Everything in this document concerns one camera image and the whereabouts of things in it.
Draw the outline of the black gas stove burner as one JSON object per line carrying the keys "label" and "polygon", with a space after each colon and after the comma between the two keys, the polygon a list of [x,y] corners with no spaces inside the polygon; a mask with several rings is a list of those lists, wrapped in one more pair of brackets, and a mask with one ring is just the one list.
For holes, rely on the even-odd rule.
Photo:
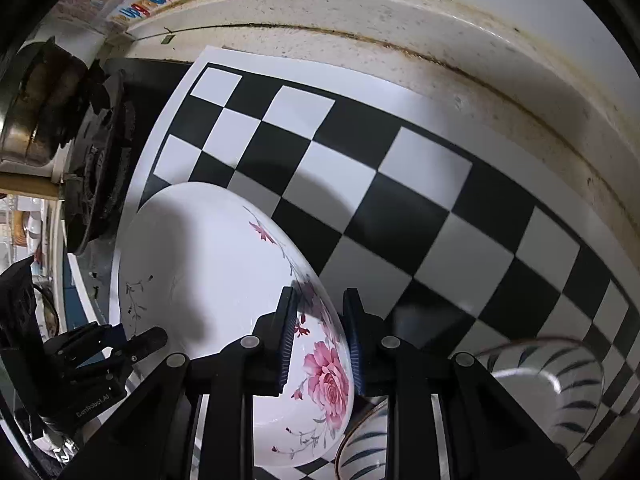
{"label": "black gas stove burner", "polygon": [[130,166],[134,108],[125,99],[126,73],[115,70],[100,88],[102,107],[90,110],[76,136],[64,174],[67,251],[82,254],[111,229]]}

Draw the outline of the white black striped bowl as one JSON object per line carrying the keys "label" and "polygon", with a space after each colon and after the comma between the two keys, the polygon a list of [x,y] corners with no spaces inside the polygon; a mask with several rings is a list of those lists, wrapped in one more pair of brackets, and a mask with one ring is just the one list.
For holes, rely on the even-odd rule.
{"label": "white black striped bowl", "polygon": [[582,342],[542,337],[483,350],[476,358],[568,457],[600,408],[604,371]]}

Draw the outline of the black white checkered mat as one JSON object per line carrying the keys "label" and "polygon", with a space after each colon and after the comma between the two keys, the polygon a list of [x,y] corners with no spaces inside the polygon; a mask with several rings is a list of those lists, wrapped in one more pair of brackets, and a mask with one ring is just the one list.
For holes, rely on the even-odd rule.
{"label": "black white checkered mat", "polygon": [[580,200],[495,133],[393,84],[326,64],[203,52],[115,58],[148,140],[125,203],[228,188],[270,217],[333,301],[454,351],[564,335],[604,368],[573,458],[586,479],[639,474],[639,277]]}

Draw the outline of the white pink floral plate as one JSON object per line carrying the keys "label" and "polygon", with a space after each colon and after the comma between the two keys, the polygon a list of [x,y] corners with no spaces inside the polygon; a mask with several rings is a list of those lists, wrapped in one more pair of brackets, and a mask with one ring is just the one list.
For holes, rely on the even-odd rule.
{"label": "white pink floral plate", "polygon": [[163,349],[134,368],[140,378],[163,358],[221,351],[276,310],[283,287],[298,304],[288,382],[254,400],[254,457],[262,468],[300,467],[341,440],[354,378],[340,318],[314,269],[259,208],[220,186],[168,186],[134,215],[118,269],[120,322],[128,336],[160,326]]}

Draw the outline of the steel steamer pot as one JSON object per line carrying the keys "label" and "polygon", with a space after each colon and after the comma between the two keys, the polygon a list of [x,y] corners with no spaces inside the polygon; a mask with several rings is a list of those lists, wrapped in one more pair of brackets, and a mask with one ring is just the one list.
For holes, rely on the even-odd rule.
{"label": "steel steamer pot", "polygon": [[1,159],[47,165],[110,98],[99,62],[86,65],[50,38],[21,48],[1,79]]}

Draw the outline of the white black leaf plate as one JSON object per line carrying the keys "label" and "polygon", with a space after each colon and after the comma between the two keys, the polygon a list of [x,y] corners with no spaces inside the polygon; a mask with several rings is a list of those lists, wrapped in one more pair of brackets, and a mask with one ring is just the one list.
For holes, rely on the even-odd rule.
{"label": "white black leaf plate", "polygon": [[386,477],[387,400],[381,401],[352,430],[338,450],[337,478],[378,480]]}

